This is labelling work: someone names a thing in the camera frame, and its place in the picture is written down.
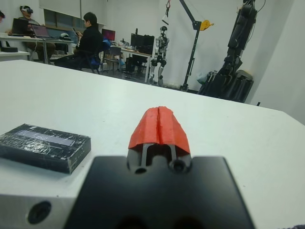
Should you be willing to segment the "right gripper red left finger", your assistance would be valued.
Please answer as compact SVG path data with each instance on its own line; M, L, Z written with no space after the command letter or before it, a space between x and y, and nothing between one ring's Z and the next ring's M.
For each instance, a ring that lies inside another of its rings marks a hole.
M128 145L127 164L130 171L145 170L148 148L158 142L158 108L149 108L134 130Z

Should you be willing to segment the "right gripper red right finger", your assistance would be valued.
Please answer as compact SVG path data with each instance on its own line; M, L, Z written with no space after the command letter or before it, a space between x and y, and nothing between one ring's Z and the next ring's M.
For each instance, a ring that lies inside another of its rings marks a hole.
M174 172L185 172L191 163L187 135L177 121L173 111L165 106L158 107L158 135L160 144L169 147L168 165Z

